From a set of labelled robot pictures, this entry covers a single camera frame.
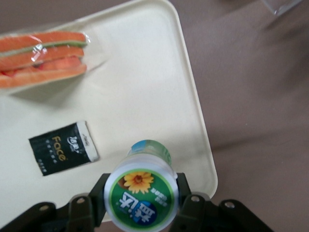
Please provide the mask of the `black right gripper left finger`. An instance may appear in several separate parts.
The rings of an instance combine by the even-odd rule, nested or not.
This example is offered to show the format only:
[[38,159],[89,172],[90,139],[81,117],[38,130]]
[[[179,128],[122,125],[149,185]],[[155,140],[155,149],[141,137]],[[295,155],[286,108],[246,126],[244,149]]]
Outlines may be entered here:
[[104,187],[110,175],[103,174],[90,193],[73,196],[57,208],[52,202],[33,205],[2,227],[2,232],[93,232],[106,213]]

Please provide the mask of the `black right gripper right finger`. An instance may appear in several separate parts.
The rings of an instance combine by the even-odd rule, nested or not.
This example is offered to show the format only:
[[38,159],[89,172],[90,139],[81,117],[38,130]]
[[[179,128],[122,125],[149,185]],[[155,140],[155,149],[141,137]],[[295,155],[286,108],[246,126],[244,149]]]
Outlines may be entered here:
[[177,173],[179,212],[170,232],[271,232],[266,223],[237,200],[212,203],[205,193],[192,192],[186,175]]

